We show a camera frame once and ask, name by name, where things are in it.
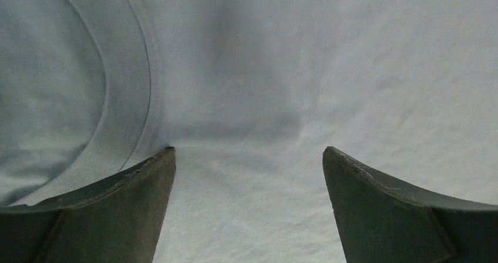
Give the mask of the grey-blue t-shirt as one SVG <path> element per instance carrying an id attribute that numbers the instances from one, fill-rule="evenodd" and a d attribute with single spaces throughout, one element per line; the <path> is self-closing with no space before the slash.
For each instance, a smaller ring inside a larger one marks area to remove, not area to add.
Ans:
<path id="1" fill-rule="evenodd" d="M 1 0 L 1 209 L 168 147 L 152 262 L 348 262 L 328 147 L 497 206 L 497 0 Z"/>

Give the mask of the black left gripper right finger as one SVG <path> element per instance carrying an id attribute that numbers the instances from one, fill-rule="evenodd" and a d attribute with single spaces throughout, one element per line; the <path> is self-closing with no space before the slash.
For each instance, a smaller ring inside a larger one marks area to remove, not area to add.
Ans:
<path id="1" fill-rule="evenodd" d="M 322 166 L 348 262 L 497 262 L 497 206 L 439 194 L 328 147 Z"/>

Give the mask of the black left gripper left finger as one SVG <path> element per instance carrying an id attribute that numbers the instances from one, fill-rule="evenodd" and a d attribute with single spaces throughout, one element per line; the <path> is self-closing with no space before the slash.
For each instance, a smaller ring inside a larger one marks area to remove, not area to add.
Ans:
<path id="1" fill-rule="evenodd" d="M 152 262 L 176 172 L 172 147 L 35 205 L 1 209 L 1 261 Z"/>

